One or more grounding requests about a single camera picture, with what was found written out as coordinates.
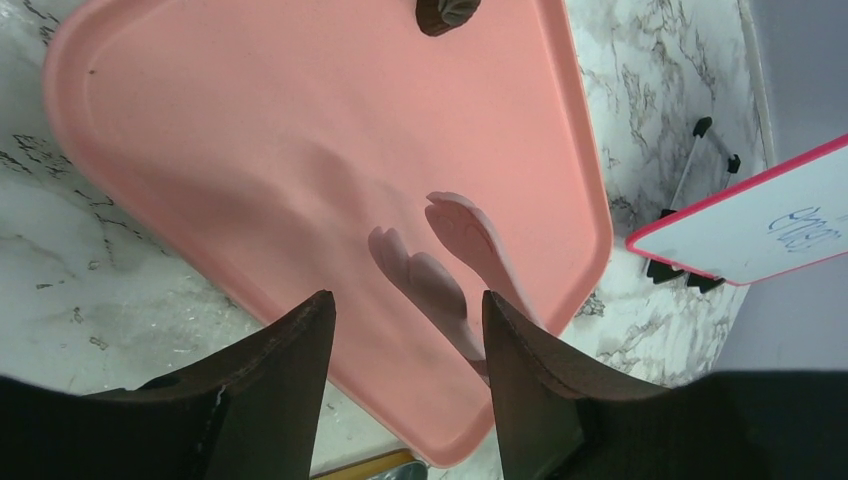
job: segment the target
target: white marble table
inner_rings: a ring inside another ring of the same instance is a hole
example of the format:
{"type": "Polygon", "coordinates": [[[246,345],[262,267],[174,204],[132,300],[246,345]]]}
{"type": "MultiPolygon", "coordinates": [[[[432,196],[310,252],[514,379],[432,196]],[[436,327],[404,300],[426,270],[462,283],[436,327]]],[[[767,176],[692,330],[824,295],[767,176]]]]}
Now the white marble table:
{"type": "MultiPolygon", "coordinates": [[[[82,178],[41,108],[45,45],[79,0],[0,0],[0,373],[75,393],[135,388],[259,328],[82,178]]],[[[746,289],[654,286],[621,240],[657,218],[702,116],[764,166],[737,0],[567,2],[619,242],[563,340],[631,375],[678,385],[708,371],[746,289]]],[[[719,188],[696,175],[694,201],[719,188]]],[[[313,469],[399,446],[327,385],[313,469]]],[[[490,435],[431,478],[500,478],[490,435]]]]}

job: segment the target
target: gray wall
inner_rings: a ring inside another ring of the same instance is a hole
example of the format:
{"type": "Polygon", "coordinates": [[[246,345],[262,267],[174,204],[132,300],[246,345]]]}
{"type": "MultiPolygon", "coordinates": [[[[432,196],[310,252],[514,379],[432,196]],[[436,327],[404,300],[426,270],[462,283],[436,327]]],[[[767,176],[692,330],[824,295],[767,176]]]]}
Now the gray wall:
{"type": "MultiPolygon", "coordinates": [[[[740,1],[757,36],[775,160],[848,133],[848,1],[740,1]]],[[[758,283],[716,368],[848,370],[845,312],[848,256],[758,283]]]]}

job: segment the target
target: tray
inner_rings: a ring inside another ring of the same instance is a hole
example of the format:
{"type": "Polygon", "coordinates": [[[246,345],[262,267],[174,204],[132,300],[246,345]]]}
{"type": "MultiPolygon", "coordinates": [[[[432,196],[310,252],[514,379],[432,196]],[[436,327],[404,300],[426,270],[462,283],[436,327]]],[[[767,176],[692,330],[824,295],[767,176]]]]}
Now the tray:
{"type": "Polygon", "coordinates": [[[483,283],[424,217],[460,193],[498,228],[549,331],[597,284],[612,227],[561,1],[487,0],[423,35],[414,2],[92,0],[48,53],[79,170],[256,318],[336,295],[333,383],[446,467],[489,391],[374,265],[375,226],[438,258],[479,329],[483,283]]]}

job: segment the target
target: whiteboard stand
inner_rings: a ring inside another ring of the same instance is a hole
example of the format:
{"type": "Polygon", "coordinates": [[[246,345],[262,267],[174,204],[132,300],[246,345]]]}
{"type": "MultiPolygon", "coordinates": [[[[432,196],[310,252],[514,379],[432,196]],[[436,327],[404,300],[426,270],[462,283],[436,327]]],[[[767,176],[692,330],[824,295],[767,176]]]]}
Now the whiteboard stand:
{"type": "MultiPolygon", "coordinates": [[[[713,119],[711,117],[703,117],[695,124],[695,128],[692,131],[692,136],[695,137],[695,143],[692,144],[692,150],[689,151],[689,157],[686,159],[686,166],[683,167],[683,173],[680,175],[680,182],[677,184],[677,190],[671,198],[671,204],[669,208],[664,208],[662,210],[662,213],[660,213],[660,219],[663,219],[673,213],[677,213],[677,210],[680,208],[680,205],[677,205],[680,200],[680,192],[689,177],[689,171],[695,161],[695,158],[699,156],[698,152],[702,149],[701,143],[705,140],[712,143],[713,146],[715,146],[715,148],[720,152],[722,159],[727,162],[727,170],[725,171],[725,178],[722,182],[724,184],[722,189],[727,188],[732,176],[739,172],[739,167],[742,165],[739,155],[730,152],[730,149],[727,148],[727,145],[721,137],[719,137],[715,131],[710,128],[712,125],[713,119]]],[[[696,273],[687,272],[683,269],[674,267],[670,263],[664,263],[655,259],[649,259],[646,262],[644,274],[654,282],[654,285],[670,282],[688,274],[688,277],[686,278],[686,286],[698,288],[702,294],[714,290],[725,283],[723,278],[705,277],[696,273]]]]}

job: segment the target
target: marble surface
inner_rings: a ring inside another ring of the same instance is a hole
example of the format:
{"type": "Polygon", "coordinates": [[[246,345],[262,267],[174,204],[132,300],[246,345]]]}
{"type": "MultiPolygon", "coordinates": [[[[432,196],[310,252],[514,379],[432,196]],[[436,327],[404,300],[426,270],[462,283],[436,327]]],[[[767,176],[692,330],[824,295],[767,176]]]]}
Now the marble surface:
{"type": "MultiPolygon", "coordinates": [[[[90,393],[135,388],[259,327],[82,178],[52,139],[40,66],[78,3],[0,0],[0,373],[90,393]]],[[[618,243],[562,338],[636,377],[686,383],[712,366],[746,289],[653,286],[622,239],[668,206],[698,118],[712,116],[742,158],[739,178],[764,168],[739,6],[569,0],[567,8],[618,243]]],[[[693,165],[684,204],[720,188],[714,153],[693,165]]],[[[316,472],[398,445],[327,385],[316,472]]],[[[431,478],[500,477],[494,434],[462,464],[431,470],[431,478]]]]}

